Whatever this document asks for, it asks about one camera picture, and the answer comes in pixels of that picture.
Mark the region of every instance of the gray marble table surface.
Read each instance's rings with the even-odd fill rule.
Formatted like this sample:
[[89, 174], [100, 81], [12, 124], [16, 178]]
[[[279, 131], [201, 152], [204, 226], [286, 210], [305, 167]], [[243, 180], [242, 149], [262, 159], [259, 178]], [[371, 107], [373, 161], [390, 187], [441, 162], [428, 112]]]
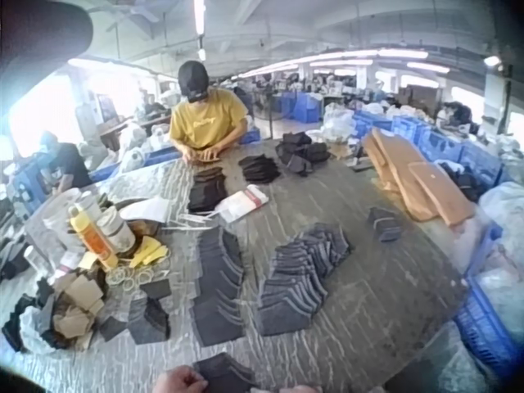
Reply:
[[[224, 168], [230, 195], [246, 186], [237, 162], [261, 153], [277, 159], [274, 142], [263, 142], [234, 148], [217, 164]], [[173, 218], [186, 211], [195, 170], [176, 160], [110, 179], [100, 189], [113, 201], [169, 198]], [[243, 338], [199, 346], [189, 315], [198, 275], [197, 233], [162, 231], [159, 239], [171, 253], [154, 269], [169, 271], [173, 291], [161, 301], [171, 325], [167, 342], [136, 346], [124, 332], [105, 343], [95, 334], [85, 352], [44, 357], [14, 354], [2, 337], [1, 363], [54, 393], [148, 392], [162, 371], [227, 351], [255, 371], [264, 389], [310, 384], [326, 392], [366, 392], [399, 372], [460, 306], [464, 288], [455, 285], [459, 275], [444, 254], [385, 195], [343, 164], [330, 160], [307, 178], [283, 169], [280, 178], [261, 188], [269, 203], [227, 226], [238, 236], [246, 270], [239, 300]], [[374, 237], [366, 222], [373, 206], [398, 212], [404, 229], [399, 241], [384, 244]], [[329, 297], [310, 329], [261, 337], [253, 325], [255, 299], [273, 250], [316, 222], [340, 223], [355, 251], [327, 278]], [[30, 276], [0, 285], [0, 323], [33, 285]], [[110, 289], [101, 318], [126, 319], [137, 296], [142, 296], [139, 290]]]

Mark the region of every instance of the worker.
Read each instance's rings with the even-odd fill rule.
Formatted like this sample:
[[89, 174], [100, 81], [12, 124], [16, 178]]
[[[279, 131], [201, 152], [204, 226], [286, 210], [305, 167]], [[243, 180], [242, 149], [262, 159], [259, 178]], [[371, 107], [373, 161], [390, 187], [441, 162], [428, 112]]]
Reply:
[[182, 64], [178, 84], [187, 101], [173, 109], [169, 134], [174, 146], [186, 162], [218, 158], [246, 133], [246, 107], [234, 93], [210, 88], [199, 61]]
[[73, 143], [60, 143], [58, 138], [49, 131], [44, 131], [40, 145], [47, 154], [53, 156], [52, 165], [61, 170], [61, 179], [57, 192], [64, 192], [70, 188], [82, 188], [93, 181], [89, 178], [88, 170]]

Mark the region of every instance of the yellow t-shirt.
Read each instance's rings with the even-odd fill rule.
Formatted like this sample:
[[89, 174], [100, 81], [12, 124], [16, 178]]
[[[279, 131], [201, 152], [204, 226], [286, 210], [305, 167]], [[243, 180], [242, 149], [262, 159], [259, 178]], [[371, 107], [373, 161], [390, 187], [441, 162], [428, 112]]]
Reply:
[[173, 109], [169, 135], [193, 149], [204, 149], [224, 139], [246, 115], [235, 93], [211, 88], [205, 104], [180, 102]]

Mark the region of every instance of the tan fabric piece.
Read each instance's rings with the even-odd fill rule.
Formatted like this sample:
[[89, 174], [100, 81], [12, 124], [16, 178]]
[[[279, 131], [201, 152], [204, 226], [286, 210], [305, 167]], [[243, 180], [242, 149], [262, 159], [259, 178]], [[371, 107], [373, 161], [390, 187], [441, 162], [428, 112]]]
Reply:
[[377, 141], [375, 141], [375, 137], [372, 134], [366, 135], [366, 137], [362, 139], [362, 146], [368, 153], [369, 159], [373, 163], [373, 166], [378, 173], [378, 177], [382, 181], [384, 190], [398, 192], [399, 187], [397, 186], [395, 178], [391, 173], [391, 169], [386, 161], [386, 158], [378, 147]]
[[412, 162], [425, 162], [424, 157], [410, 141], [398, 135], [386, 136], [380, 130], [373, 129], [373, 137], [389, 165], [411, 216], [419, 221], [436, 217], [438, 211], [435, 204], [408, 167]]
[[409, 164], [409, 170], [431, 198], [446, 225], [460, 224], [475, 214], [473, 204], [438, 165], [414, 162]]

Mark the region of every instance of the bottle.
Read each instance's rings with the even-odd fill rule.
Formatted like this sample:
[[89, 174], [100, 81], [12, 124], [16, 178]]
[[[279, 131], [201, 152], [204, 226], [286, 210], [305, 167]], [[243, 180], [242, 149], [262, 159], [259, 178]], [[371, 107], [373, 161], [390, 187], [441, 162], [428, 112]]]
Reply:
[[108, 246], [106, 241], [100, 236], [95, 224], [91, 222], [85, 211], [79, 211], [78, 208], [71, 206], [69, 209], [71, 216], [71, 227], [79, 235], [84, 245], [94, 254], [102, 264], [109, 270], [116, 267], [118, 258]]

